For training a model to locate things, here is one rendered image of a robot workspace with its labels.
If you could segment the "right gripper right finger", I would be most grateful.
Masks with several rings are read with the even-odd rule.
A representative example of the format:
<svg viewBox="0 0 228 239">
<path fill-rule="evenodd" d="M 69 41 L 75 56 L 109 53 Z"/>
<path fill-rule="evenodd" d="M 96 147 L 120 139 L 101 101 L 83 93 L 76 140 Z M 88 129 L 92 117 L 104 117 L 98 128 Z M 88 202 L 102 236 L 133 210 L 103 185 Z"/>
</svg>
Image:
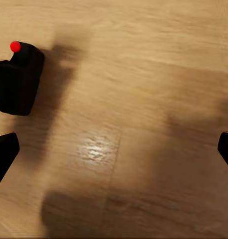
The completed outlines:
<svg viewBox="0 0 228 239">
<path fill-rule="evenodd" d="M 223 157 L 223 159 L 228 164 L 228 133 L 222 132 L 222 135 L 219 139 L 218 151 Z"/>
</svg>

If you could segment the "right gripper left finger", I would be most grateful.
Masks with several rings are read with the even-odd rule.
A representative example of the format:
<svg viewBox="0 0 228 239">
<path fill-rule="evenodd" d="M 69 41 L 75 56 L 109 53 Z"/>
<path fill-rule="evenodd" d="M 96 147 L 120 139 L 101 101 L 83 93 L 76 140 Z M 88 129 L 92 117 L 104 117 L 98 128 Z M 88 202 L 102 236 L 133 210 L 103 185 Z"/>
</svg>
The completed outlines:
<svg viewBox="0 0 228 239">
<path fill-rule="evenodd" d="M 0 182 L 19 151 L 18 138 L 14 132 L 0 136 Z"/>
</svg>

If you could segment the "digital camera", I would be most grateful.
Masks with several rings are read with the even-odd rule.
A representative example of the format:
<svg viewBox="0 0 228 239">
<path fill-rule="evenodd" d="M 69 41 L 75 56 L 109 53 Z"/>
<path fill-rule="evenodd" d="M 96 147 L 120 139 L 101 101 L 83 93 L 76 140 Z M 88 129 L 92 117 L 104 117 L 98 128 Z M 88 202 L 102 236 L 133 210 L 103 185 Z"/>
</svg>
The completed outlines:
<svg viewBox="0 0 228 239">
<path fill-rule="evenodd" d="M 0 111 L 29 115 L 44 65 L 45 55 L 32 44 L 14 41 L 11 60 L 0 61 Z"/>
</svg>

